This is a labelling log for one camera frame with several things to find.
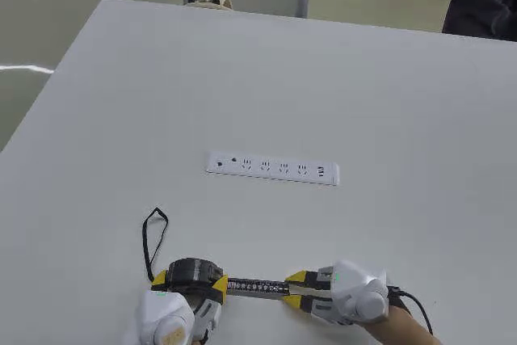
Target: white table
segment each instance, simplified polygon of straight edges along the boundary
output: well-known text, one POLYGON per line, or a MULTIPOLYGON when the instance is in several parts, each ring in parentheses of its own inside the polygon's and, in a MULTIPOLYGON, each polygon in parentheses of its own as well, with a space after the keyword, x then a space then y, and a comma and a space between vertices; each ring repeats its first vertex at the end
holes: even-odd
MULTIPOLYGON (((191 256, 279 280, 352 259, 420 297, 444 343, 514 343, 516 57, 498 41, 102 1, 0 154, 0 342, 118 343, 159 205, 155 271, 191 256), (210 149, 337 162, 341 186, 208 175, 210 149)), ((370 341, 230 297, 212 344, 370 341)))

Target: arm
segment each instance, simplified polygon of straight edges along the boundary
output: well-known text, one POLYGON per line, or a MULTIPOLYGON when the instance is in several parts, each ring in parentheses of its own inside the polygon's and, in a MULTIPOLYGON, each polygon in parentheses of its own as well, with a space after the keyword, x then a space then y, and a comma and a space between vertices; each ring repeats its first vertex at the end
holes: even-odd
POLYGON ((389 307, 389 315, 385 321, 363 323, 361 326, 384 345, 440 345, 438 339, 429 334, 406 311, 394 306, 389 307))

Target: dark clothing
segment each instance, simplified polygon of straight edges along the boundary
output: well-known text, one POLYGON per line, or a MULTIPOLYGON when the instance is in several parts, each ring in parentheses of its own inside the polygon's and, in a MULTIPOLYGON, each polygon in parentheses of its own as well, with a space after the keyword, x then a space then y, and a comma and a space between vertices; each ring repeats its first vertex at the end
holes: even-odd
POLYGON ((443 32, 517 41, 517 0, 451 0, 443 32))

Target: black cable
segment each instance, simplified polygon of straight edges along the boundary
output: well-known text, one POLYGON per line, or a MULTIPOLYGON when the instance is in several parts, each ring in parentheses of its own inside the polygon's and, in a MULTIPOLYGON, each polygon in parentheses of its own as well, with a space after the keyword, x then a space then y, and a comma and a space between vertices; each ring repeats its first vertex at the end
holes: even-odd
POLYGON ((149 281, 154 281, 154 275, 153 275, 153 268, 151 267, 154 261, 154 257, 156 256, 156 253, 158 252, 158 248, 160 248, 160 245, 163 241, 163 235, 165 234, 165 231, 167 229, 167 226, 169 225, 169 219, 165 215, 164 212, 162 212, 159 208, 155 208, 151 214, 145 219, 144 224, 142 226, 142 241, 144 242, 144 260, 145 260, 145 269, 147 270, 147 277, 149 278, 149 281), (162 230, 162 236, 160 237, 160 241, 158 242, 158 245, 156 246, 156 250, 154 250, 153 257, 151 260, 149 260, 149 248, 147 247, 147 221, 154 216, 154 214, 157 213, 163 220, 165 220, 165 226, 162 230))
POLYGON ((429 321, 429 317, 427 316, 426 310, 423 308, 422 303, 420 303, 420 301, 414 295, 411 295, 408 292, 402 291, 399 287, 396 287, 396 286, 388 286, 388 290, 389 290, 389 295, 392 294, 392 295, 397 295, 399 297, 407 297, 407 298, 410 298, 414 303, 416 303, 418 308, 422 312, 423 319, 426 320, 426 325, 427 325, 427 329, 429 330, 429 333, 431 333, 431 335, 434 335, 433 328, 431 326, 431 321, 429 321))
POLYGON ((420 311, 422 311, 423 319, 426 320, 427 329, 429 330, 429 333, 433 334, 433 328, 431 327, 431 322, 429 321, 429 317, 427 316, 426 310, 423 308, 423 305, 420 303, 420 301, 414 297, 413 295, 409 294, 408 292, 400 290, 398 294, 401 297, 408 297, 411 300, 413 300, 414 303, 417 304, 417 306, 420 308, 420 311))

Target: power strip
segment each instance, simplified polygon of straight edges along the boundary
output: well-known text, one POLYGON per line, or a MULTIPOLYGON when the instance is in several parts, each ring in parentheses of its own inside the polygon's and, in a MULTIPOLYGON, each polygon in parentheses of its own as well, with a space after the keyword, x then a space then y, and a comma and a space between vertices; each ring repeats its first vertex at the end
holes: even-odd
POLYGON ((246 177, 339 185, 339 166, 333 162, 212 151, 208 154, 206 171, 246 177))

